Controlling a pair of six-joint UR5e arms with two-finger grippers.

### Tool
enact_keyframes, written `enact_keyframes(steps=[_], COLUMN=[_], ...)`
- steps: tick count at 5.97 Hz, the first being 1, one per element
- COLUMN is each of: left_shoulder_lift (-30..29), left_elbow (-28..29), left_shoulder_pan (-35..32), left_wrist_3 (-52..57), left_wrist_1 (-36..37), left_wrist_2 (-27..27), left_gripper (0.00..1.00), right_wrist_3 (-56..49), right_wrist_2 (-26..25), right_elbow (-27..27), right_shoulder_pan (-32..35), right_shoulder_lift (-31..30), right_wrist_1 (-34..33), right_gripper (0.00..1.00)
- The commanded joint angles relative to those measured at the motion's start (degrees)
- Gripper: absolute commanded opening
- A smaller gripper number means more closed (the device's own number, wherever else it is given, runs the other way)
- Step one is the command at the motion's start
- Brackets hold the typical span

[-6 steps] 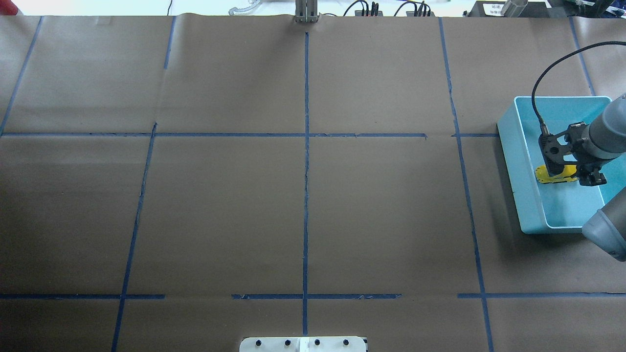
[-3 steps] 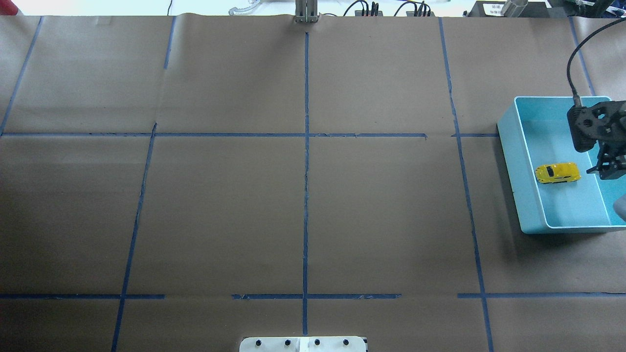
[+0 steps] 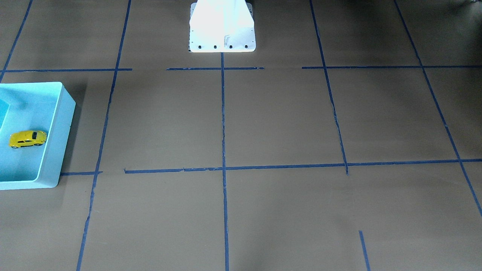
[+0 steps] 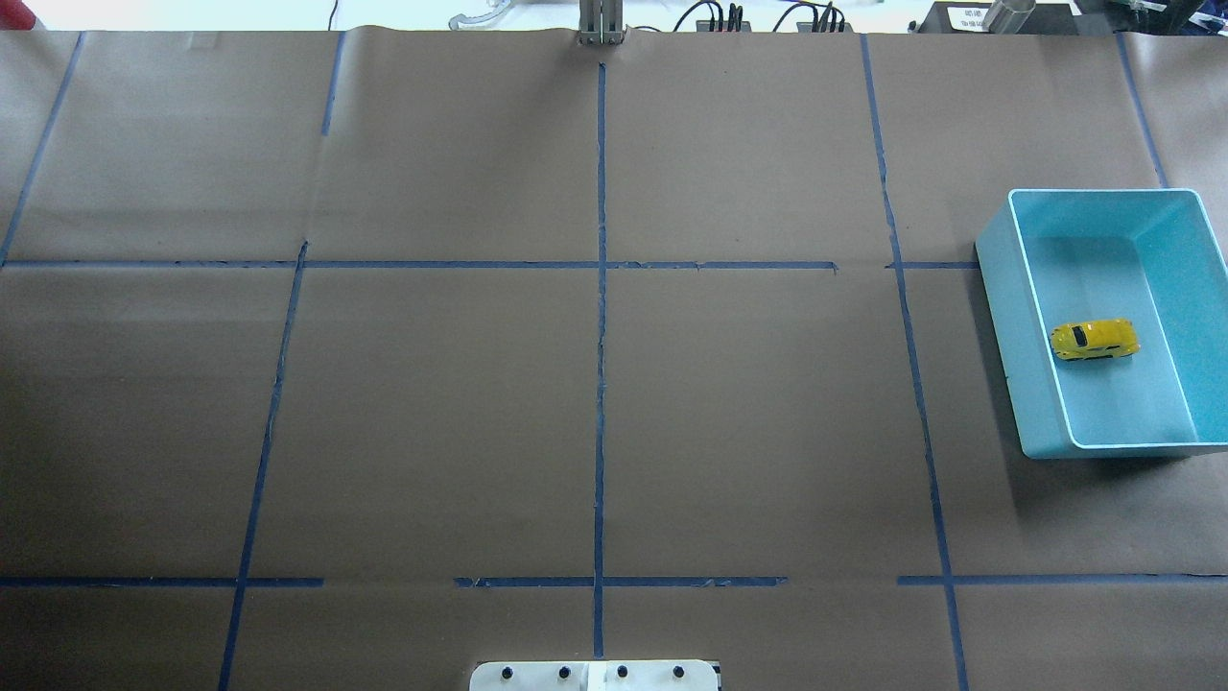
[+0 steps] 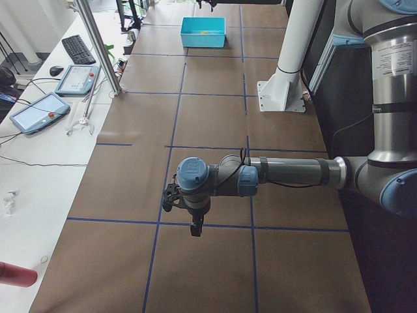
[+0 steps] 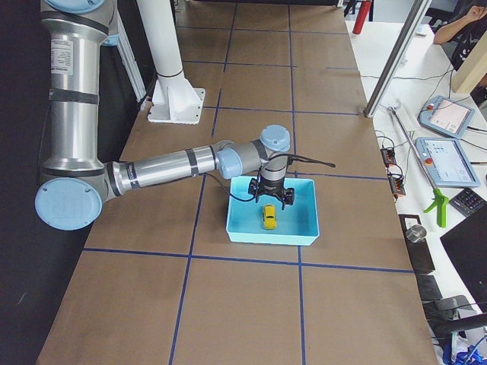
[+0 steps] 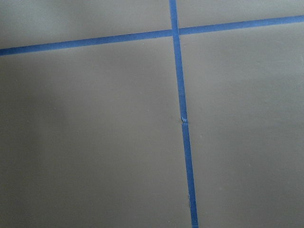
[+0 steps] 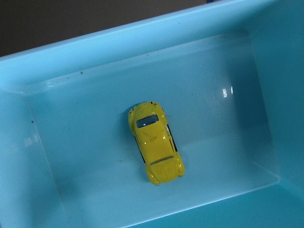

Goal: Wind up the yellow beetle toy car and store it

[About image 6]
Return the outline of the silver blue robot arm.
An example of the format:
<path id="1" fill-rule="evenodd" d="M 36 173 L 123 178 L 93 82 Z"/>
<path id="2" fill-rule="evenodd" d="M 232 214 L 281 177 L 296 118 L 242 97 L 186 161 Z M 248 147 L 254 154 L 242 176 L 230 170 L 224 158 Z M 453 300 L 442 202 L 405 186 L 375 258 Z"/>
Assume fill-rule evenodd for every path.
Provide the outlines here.
<path id="1" fill-rule="evenodd" d="M 256 172 L 252 200 L 262 195 L 283 205 L 294 201 L 285 187 L 290 135 L 280 125 L 246 144 L 220 141 L 133 162 L 100 162 L 97 156 L 100 48 L 118 35 L 115 1 L 43 1 L 43 25 L 51 37 L 52 141 L 40 170 L 35 198 L 39 218 L 59 230 L 90 225 L 103 204 L 126 192 L 217 170 L 225 179 Z"/>

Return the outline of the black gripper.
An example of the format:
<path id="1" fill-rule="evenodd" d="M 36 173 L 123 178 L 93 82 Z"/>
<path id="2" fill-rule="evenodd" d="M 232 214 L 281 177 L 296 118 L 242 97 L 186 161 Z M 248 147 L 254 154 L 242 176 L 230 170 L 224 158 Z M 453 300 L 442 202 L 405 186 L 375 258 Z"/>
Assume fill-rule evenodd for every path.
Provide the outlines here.
<path id="1" fill-rule="evenodd" d="M 255 202 L 259 201 L 261 195 L 268 195 L 276 198 L 282 203 L 282 210 L 287 205 L 294 203 L 294 188 L 285 188 L 285 177 L 277 180 L 269 180 L 263 176 L 252 178 L 249 183 L 249 194 Z"/>

